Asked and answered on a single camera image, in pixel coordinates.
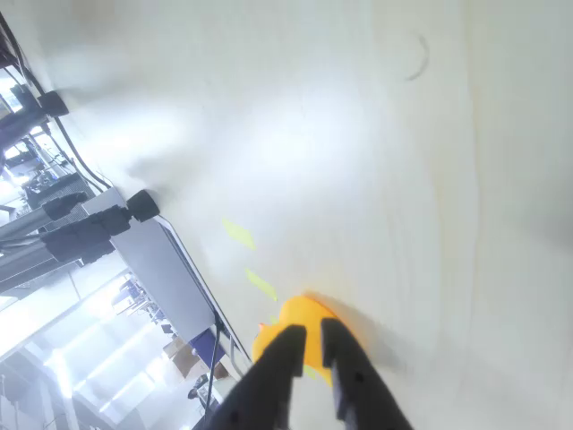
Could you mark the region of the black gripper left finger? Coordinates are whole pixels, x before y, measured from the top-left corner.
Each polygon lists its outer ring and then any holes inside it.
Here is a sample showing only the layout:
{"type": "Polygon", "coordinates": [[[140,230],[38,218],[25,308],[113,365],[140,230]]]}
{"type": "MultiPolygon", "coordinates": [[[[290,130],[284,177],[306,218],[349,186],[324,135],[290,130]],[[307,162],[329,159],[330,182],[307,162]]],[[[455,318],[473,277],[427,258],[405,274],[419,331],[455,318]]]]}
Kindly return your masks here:
{"type": "Polygon", "coordinates": [[[266,347],[209,419],[210,429],[288,429],[293,380],[303,374],[306,329],[290,325],[266,347]]]}

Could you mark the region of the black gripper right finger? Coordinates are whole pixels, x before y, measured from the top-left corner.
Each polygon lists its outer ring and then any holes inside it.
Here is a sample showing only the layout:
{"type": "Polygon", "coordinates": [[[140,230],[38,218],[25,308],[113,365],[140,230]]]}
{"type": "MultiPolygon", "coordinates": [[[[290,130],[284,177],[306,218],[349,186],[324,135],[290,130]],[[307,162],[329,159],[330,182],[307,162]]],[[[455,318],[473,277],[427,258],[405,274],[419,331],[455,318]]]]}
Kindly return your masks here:
{"type": "Polygon", "coordinates": [[[337,420],[346,429],[408,430],[412,426],[351,331],[321,320],[322,365],[331,372],[337,420]]]}

